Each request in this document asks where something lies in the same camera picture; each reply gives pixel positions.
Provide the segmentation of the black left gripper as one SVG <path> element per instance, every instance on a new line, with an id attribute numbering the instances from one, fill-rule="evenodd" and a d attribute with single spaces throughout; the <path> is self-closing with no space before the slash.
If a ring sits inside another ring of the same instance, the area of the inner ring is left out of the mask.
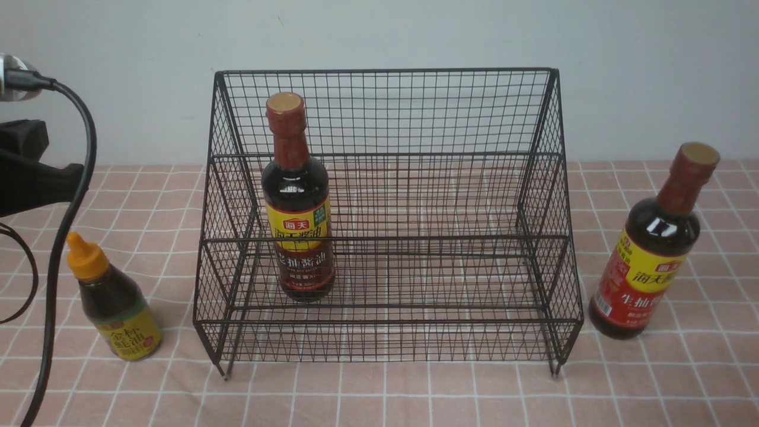
<path id="1" fill-rule="evenodd" d="M 46 122 L 15 120 L 1 124 L 1 216 L 72 202 L 84 165 L 64 168 L 40 161 L 49 146 Z"/>

